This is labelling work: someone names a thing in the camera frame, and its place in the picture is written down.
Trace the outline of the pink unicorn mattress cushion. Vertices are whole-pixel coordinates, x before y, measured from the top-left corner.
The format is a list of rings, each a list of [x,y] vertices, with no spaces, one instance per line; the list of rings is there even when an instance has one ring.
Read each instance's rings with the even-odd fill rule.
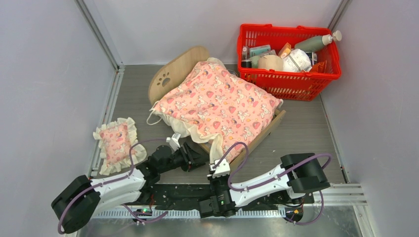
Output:
[[[209,157],[214,162],[234,143],[249,145],[255,140],[282,104],[282,99],[229,73],[222,65],[201,61],[150,112],[181,137],[210,143]]]

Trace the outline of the wooden pet bed frame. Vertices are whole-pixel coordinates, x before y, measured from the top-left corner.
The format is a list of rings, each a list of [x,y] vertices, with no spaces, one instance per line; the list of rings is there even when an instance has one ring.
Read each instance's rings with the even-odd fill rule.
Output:
[[[194,66],[201,61],[215,62],[225,66],[216,58],[211,58],[208,50],[203,46],[195,46],[185,51],[168,64],[163,66],[153,77],[148,90],[150,103],[153,105],[172,89],[179,86],[189,75]],[[275,110],[271,123],[249,145],[244,142],[234,143],[222,157],[230,163],[231,169],[236,169],[244,159],[246,152],[252,152],[262,141],[281,123],[285,111],[281,107]],[[199,144],[208,154],[210,143]]]

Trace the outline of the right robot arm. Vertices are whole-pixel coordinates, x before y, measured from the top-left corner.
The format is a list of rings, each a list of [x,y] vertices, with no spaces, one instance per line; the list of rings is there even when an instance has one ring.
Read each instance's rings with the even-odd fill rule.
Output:
[[[281,163],[270,171],[241,183],[232,183],[230,166],[225,159],[210,165],[210,196],[199,201],[201,218],[230,217],[241,207],[258,198],[281,192],[287,202],[296,202],[305,194],[329,188],[324,166],[318,158],[330,154],[301,153],[281,157]]]

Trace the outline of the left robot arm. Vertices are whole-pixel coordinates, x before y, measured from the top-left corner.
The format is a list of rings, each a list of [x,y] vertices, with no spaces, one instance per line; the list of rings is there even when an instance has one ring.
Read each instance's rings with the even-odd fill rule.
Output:
[[[75,178],[51,203],[58,218],[58,232],[71,234],[84,227],[90,219],[115,206],[151,200],[151,187],[159,182],[161,174],[177,168],[190,172],[209,162],[203,149],[194,149],[187,143],[177,150],[161,145],[143,162],[131,165],[129,171],[111,177]]]

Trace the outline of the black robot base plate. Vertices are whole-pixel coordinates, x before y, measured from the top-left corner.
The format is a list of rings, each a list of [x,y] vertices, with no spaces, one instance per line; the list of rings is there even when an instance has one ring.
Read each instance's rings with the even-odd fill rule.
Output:
[[[158,210],[193,210],[198,209],[199,201],[210,196],[208,184],[155,184],[133,202],[135,205],[155,206]],[[279,191],[260,197],[243,207],[244,211],[274,210],[278,205],[299,206],[301,202],[313,204],[314,198],[305,195],[301,199],[291,200],[287,192]]]

